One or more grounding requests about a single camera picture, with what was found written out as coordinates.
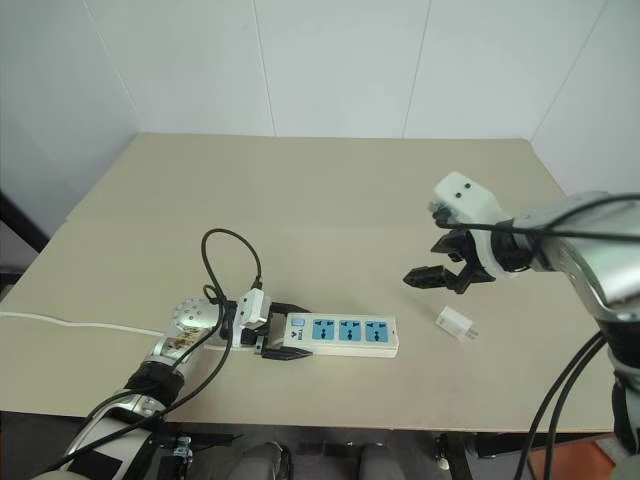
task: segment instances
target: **plug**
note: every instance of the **plug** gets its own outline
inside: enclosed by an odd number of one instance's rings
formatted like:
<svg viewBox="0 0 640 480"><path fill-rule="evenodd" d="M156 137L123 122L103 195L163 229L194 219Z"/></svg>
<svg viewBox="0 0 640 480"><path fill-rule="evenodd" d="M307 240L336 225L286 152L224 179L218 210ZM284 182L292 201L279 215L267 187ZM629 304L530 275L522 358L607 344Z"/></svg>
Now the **plug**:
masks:
<svg viewBox="0 0 640 480"><path fill-rule="evenodd" d="M234 347L239 347L242 343L242 330L256 328L267 323L269 319L269 309L271 308L271 298L258 288L252 288L238 301L236 316L233 320L233 342Z"/></svg>
<svg viewBox="0 0 640 480"><path fill-rule="evenodd" d="M471 328L473 322L451 307L444 307L436 319L436 325L458 340L474 340L478 336L478 332Z"/></svg>

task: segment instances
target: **power cord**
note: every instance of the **power cord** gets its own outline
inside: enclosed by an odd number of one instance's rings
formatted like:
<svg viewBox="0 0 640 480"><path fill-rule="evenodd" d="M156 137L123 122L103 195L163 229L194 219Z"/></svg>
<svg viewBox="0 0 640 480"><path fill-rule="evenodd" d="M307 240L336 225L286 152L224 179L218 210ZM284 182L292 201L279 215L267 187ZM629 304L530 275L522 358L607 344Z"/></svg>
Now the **power cord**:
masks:
<svg viewBox="0 0 640 480"><path fill-rule="evenodd" d="M553 466L553 447L556 442L556 432L558 430L558 421L560 420L560 414L562 413L562 408L564 407L564 403L569 396L569 392L573 387L573 384L576 383L576 380L585 369L585 367L589 364L589 362L596 356L596 354L604 347L607 341L604 339L602 334L600 338L596 341L596 343L591 347L591 349L582 357L580 363L576 366L576 368L571 373L571 376L562 387L562 391L558 396L558 400L556 402L556 406L553 409L553 414L551 415L551 421L549 422L549 432L547 433L547 447L546 447L546 455L544 460L544 480L551 480L552 476L552 466Z"/></svg>
<svg viewBox="0 0 640 480"><path fill-rule="evenodd" d="M560 215L558 218L554 219L551 223L546 225L543 228L519 228L508 225L491 225L487 223L449 223L443 217L449 216L451 213L447 208L443 208L442 211L437 211L434 213L435 223L438 227L444 228L447 230L457 230L457 229L467 229L467 230L483 230L488 232L499 232L499 233L511 233L511 234L520 234L520 235L531 235L536 238L532 251L536 252L539 247L539 241L544 237L567 237L567 238L586 238L590 240L608 240L614 242L640 242L640 235L628 235L628 234L611 234L611 233L600 233L600 232L576 232L571 230L553 230L558 225L565 222L568 218L577 215L578 213L582 213L586 210L591 210L593 208L599 207L601 205L606 205L609 203L618 203L623 201L640 201L640 194L638 193L627 193L622 195L611 195L609 197L600 198L594 200L592 202L585 203L584 205L580 205L568 212Z"/></svg>
<svg viewBox="0 0 640 480"><path fill-rule="evenodd" d="M594 345L596 345L602 338L602 332L597 332L589 340L587 340L587 342L582 346L582 348L580 348L580 350L578 350L578 353L573 356L564 370L562 370L556 381L553 382L553 385L551 385L551 387L547 391L547 394L544 396L544 399L542 400L542 403L540 403L540 407L538 407L538 411L536 412L536 415L531 422L531 427L529 428L529 432L527 433L527 436L525 438L524 445L522 446L522 450L520 451L518 467L516 468L516 473L513 476L514 480L520 480L522 478L524 468L527 464L527 457L531 452L531 447L533 446L533 441L535 439L536 432L538 431L538 426L540 425L542 417L549 407L551 400L553 400L553 396L556 394L558 389L562 386L562 384L571 374L574 368L576 368L576 365L585 356L585 354L589 352L594 347Z"/></svg>
<svg viewBox="0 0 640 480"><path fill-rule="evenodd" d="M209 338L211 335L213 335L213 333L215 332L215 329L222 325L223 322L225 321L225 305L227 304L227 299L222 291L222 287L220 286L220 283L218 282L215 274L213 273L213 268L211 267L211 263L209 261L209 258L207 256L207 252L206 252L206 242L208 240L208 238L213 235L214 233L224 233L227 235L231 235L232 237L237 238L238 240L240 240L242 243L244 243L247 248L249 248L249 250L251 251L251 253L253 254L254 259L256 260L256 267L257 267L257 275L255 280L253 281L252 284L252 288L260 288L262 286L262 266L260 264L260 259L258 258L258 254L256 253L255 249L253 248L253 246L251 246L251 244L245 240L242 236L240 236L239 234L231 231L231 230L227 230L227 229L222 229L222 228L214 228L212 230L207 231L204 236L202 237L202 242L201 242L201 253L202 253L202 258L204 261L204 265L205 265L205 269L207 270L207 273L209 274L209 277L211 278L211 282L213 283L213 285L211 286L211 289L213 289L213 291L215 292L215 297L210 298L210 301L212 300L217 300L218 302L218 322L216 324L216 326L214 326L211 329L211 332L209 332L205 337L202 337L202 341L199 341L198 345L201 345L202 343L204 343L204 341L206 341L206 338ZM226 322L227 322L227 328L229 330L232 329L233 327L233 319L229 316L226 318ZM135 423L132 423L131 425L128 425L127 427L121 428L120 430L117 430L113 433L110 433L109 435L106 435L98 440L95 440L77 450L75 450L73 453L70 453L68 455L65 455L64 457L62 457L60 460L58 460L57 462L55 462L54 464L50 465L49 468L47 468L45 471L51 471L51 470L57 470L60 467L66 465L67 463L75 460L76 458L78 458L80 455L94 450L102 445L105 445L106 443L109 443L117 438L122 437L123 435L132 432L133 430L136 430L138 428L141 427L145 427L149 424L151 424L152 422L155 422L156 420L160 419L161 417L166 416L168 413L176 410L177 408L181 407L182 405L184 405L185 403L187 403L189 400L191 400L192 398L194 398L196 395L198 395L202 390L204 390L207 385L209 385L211 383L211 381L218 375L218 372L222 369L222 367L224 366L224 364L227 361L227 358L229 357L229 353L231 352L231 344L233 341L233 336L229 335L227 337L227 343L225 346L225 350L224 353L222 354L222 357L220 358L218 364L216 365L216 367L213 369L213 371L209 374L209 376L200 384L198 385L198 387L196 387L194 390L192 390L190 393L188 393L187 395L185 395L183 398L181 398L180 400L174 402L172 405L170 405L169 407L163 409L163 410L159 410L155 413L153 413L152 415L143 418L142 420L139 420ZM193 345L192 347L190 347L189 349L187 349L187 351L185 351L185 353L183 353L180 358L176 361L176 363L174 364L177 365L180 362L182 362L182 360L184 358L186 358L186 356L191 353L193 351Z"/></svg>
<svg viewBox="0 0 640 480"><path fill-rule="evenodd" d="M211 261L209 260L209 256L207 255L207 241L209 240L209 237L211 237L211 235L214 235L216 233L222 233L237 238L244 244L244 246L249 249L251 255L253 255L253 259L256 262L256 278L253 280L251 288L262 288L262 263L260 262L260 257L258 256L255 248L253 248L253 246L242 235L226 228L212 228L211 230L205 232L205 234L202 236L202 240L200 241L200 254L202 255L202 263L204 263L204 268L207 270L207 273L209 274L209 278L211 279L211 283L213 283L213 285L204 285L202 287L202 292L204 293L204 296L209 299L209 302L214 305L218 305L218 308L220 309L224 308L226 311L229 310L230 303L222 291L222 286L220 285L220 282L218 282L218 279L213 272ZM218 320L218 322L209 331L209 333L207 333L205 336L203 336L197 342L187 348L187 350L182 355L180 355L180 358L178 358L174 362L173 368L176 369L178 365L180 365L191 352L193 352L200 345L209 340L213 336L213 334L216 333L216 331L220 328L221 324L222 321Z"/></svg>

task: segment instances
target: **white power strip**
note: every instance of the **white power strip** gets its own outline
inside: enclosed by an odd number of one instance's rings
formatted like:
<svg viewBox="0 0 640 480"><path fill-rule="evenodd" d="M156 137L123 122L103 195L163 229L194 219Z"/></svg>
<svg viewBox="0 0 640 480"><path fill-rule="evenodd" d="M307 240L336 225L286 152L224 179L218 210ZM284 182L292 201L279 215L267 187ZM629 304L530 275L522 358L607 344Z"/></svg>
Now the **white power strip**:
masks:
<svg viewBox="0 0 640 480"><path fill-rule="evenodd" d="M393 358L400 342L394 317L291 313L283 344L320 355Z"/></svg>

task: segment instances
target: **table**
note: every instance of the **table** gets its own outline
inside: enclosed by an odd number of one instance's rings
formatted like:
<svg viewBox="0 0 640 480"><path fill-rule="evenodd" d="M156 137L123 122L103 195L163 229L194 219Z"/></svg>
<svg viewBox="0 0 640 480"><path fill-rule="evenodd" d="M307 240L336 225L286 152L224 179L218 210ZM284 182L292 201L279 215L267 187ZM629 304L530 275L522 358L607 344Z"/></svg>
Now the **table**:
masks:
<svg viewBox="0 0 640 480"><path fill-rule="evenodd" d="M402 283L410 268L446 260L429 252L443 232L427 205L452 170L514 214L562 197L524 140L140 134L0 310L164 330L174 305L207 281L202 233L224 226L256 246L276 301L395 315L400 350L395 359L292 362L234 353L172 420L523 431L596 326L561 274L527 272L465 295ZM209 252L237 298L252 279L250 256L226 238L212 239ZM476 340L434 325L446 305L475 322ZM0 409L84 415L124 385L154 341L2 316ZM205 352L187 389L218 356ZM611 429L611 371L601 352L574 387L561 430Z"/></svg>

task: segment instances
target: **gray robot arm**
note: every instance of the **gray robot arm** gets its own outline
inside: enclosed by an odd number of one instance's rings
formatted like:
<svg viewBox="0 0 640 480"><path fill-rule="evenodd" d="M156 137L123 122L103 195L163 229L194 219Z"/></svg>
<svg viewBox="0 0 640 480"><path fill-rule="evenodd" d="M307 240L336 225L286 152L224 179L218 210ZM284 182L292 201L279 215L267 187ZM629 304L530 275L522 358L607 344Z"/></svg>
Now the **gray robot arm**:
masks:
<svg viewBox="0 0 640 480"><path fill-rule="evenodd" d="M640 234L638 199L594 192L514 218L482 185L451 173L436 186L431 203L436 224L450 231L432 251L465 265L459 274L419 267L404 279L417 288L464 293L472 283L527 269L564 272L609 345L614 429L633 454L640 453L640 243L599 239ZM573 236L577 232L590 238Z"/></svg>

